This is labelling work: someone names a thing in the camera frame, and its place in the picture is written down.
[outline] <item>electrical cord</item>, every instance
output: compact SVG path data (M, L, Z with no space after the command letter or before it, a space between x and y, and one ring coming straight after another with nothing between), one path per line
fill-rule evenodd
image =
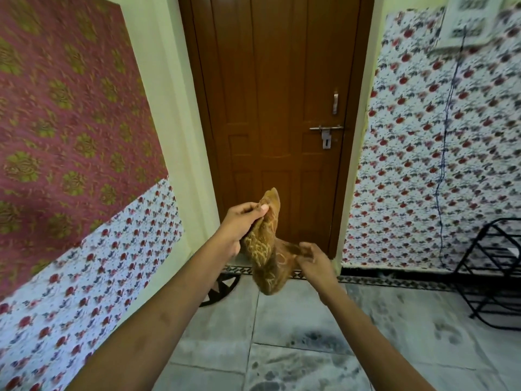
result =
M440 163L440 177L438 179L438 183L436 185L436 192L434 194L436 198L436 210L438 210L438 217L440 219L440 252L438 254L438 258L441 262L441 267L446 269L446 264L443 262L443 218L441 216L441 208L440 208L440 186L445 180L445 166L446 166L446 159L445 159L445 152L447 151L446 144L447 144L447 131L449 129L449 112L452 108L452 95L454 94L454 89L456 87L456 75L458 74L459 67L461 66L461 63L463 61L462 54L463 54L463 47L465 45L465 37L467 34L467 26L463 27L463 38L461 41L461 46L459 48L458 52L458 60L456 61L456 68L454 69L454 75L452 76L451 81L451 87L449 89L449 95L447 96L447 102L445 104L445 121L443 122L443 151L441 153L441 163Z

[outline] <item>person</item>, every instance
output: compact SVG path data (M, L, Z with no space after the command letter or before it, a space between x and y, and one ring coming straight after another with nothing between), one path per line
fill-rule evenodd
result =
M67 391L151 390L185 328L220 272L240 249L239 240L267 205L230 208L215 234L179 272L88 359ZM316 244L301 243L313 258L298 257L306 279L329 308L376 391L434 391L396 351L338 284L328 257Z

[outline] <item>brown wooden door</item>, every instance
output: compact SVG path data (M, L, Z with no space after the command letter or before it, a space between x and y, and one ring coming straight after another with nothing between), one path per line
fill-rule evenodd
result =
M323 250L346 132L309 128L344 125L359 2L191 0L223 205L276 187L277 236Z

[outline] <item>floral wallpaper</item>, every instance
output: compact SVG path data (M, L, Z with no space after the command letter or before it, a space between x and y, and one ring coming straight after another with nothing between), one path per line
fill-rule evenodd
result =
M0 301L167 171L118 5L0 0Z
M182 230L162 179L0 302L0 389L64 390Z
M343 266L448 271L485 223L521 215L521 10L514 7L498 17L490 44L462 53L439 195L440 257L435 192L458 54L433 50L442 17L439 9L387 17Z

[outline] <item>brown cloth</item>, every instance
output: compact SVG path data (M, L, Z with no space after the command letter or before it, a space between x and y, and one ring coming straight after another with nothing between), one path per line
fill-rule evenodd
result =
M252 262L253 281L265 295L280 291L298 267L297 256L312 256L299 245L275 236L279 220L280 198L277 189L266 191L258 206L269 205L268 212L256 220L241 242Z

